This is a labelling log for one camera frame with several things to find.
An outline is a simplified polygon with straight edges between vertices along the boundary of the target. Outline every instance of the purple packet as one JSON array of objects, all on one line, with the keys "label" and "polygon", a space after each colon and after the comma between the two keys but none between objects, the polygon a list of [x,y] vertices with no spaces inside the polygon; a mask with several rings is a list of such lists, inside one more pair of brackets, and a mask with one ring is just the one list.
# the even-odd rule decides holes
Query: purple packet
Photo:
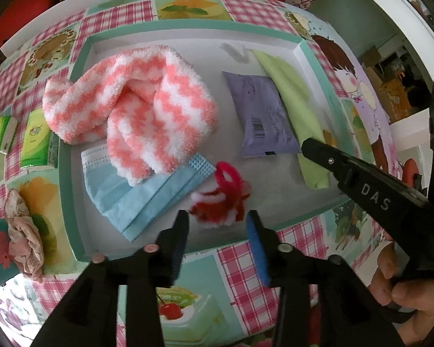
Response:
[{"label": "purple packet", "polygon": [[272,79],[223,72],[244,127],[243,157],[300,153]]}]

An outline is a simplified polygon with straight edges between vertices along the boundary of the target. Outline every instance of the barcode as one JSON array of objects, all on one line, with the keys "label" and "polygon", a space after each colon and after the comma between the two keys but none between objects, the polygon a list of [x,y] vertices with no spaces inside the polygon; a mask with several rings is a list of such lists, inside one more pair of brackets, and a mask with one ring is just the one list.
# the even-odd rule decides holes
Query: barcode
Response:
[{"label": "barcode", "polygon": [[265,138],[262,120],[258,117],[251,117],[252,133],[255,138]]}]

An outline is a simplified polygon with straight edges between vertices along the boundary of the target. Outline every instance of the light green fabric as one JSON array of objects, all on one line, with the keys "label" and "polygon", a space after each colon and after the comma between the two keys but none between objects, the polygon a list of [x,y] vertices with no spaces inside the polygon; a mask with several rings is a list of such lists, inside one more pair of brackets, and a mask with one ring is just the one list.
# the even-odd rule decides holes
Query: light green fabric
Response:
[{"label": "light green fabric", "polygon": [[[310,92],[302,78],[291,65],[279,57],[252,50],[260,64],[275,83],[286,107],[289,120],[302,145],[307,138],[325,142],[323,130],[314,111],[309,107]],[[329,171],[297,154],[302,176],[310,189],[324,189],[330,186]]]}]

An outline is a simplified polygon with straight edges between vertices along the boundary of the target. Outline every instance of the tablecloth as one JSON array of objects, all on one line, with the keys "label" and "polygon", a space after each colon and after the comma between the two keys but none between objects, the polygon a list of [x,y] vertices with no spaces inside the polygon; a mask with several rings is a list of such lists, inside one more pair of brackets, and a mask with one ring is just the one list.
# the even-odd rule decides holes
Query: tablecloth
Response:
[{"label": "tablecloth", "polygon": [[[191,6],[195,10],[163,10],[171,4]],[[387,120],[383,123],[382,108],[357,59],[329,24],[304,10],[275,0],[116,0],[73,14],[29,40],[0,66],[0,114],[11,114],[20,121],[12,148],[0,164],[0,171],[3,171],[2,177],[0,174],[0,217],[7,188],[13,187],[25,195],[30,208],[42,216],[49,227],[43,234],[46,259],[50,259],[43,282],[30,282],[18,275],[0,288],[0,324],[16,345],[30,344],[40,325],[77,278],[77,274],[71,272],[83,269],[83,265],[75,261],[65,235],[57,172],[28,173],[19,168],[29,112],[41,106],[46,79],[55,74],[69,75],[84,41],[91,34],[147,21],[196,18],[196,12],[202,14],[198,18],[260,25],[307,39],[341,100],[355,155],[371,162],[375,160],[392,175],[397,174],[397,158]],[[368,107],[371,122],[364,121],[366,114],[360,109],[367,108],[366,103],[371,105]],[[351,225],[357,228],[358,235],[350,233]],[[380,231],[380,226],[369,215],[349,201],[287,227],[279,231],[279,236],[309,256],[326,258],[335,252],[357,268],[380,242]],[[237,243],[206,254],[216,263],[225,283],[230,305],[241,327],[239,337],[271,327],[276,318],[278,292],[261,286],[248,243]],[[125,325],[121,316],[118,317],[117,340],[118,345],[125,346]]]}]

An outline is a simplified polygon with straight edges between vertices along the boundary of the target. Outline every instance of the cartoon girl illustration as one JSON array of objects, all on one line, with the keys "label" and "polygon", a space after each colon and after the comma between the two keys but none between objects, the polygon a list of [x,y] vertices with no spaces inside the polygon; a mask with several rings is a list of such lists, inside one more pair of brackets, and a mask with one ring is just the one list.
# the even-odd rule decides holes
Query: cartoon girl illustration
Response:
[{"label": "cartoon girl illustration", "polygon": [[[362,81],[358,81],[355,75],[355,68],[343,49],[334,41],[318,35],[312,35],[312,39],[320,46],[331,66],[334,68],[336,76],[339,78],[347,98],[353,104],[348,106],[353,114],[358,112],[354,119],[359,117],[359,123],[352,123],[354,131],[359,125],[363,126],[368,135],[376,166],[384,172],[389,172],[388,157],[385,153],[380,129],[380,121],[377,118],[376,100],[374,93]],[[357,137],[361,149],[365,142]]]}]

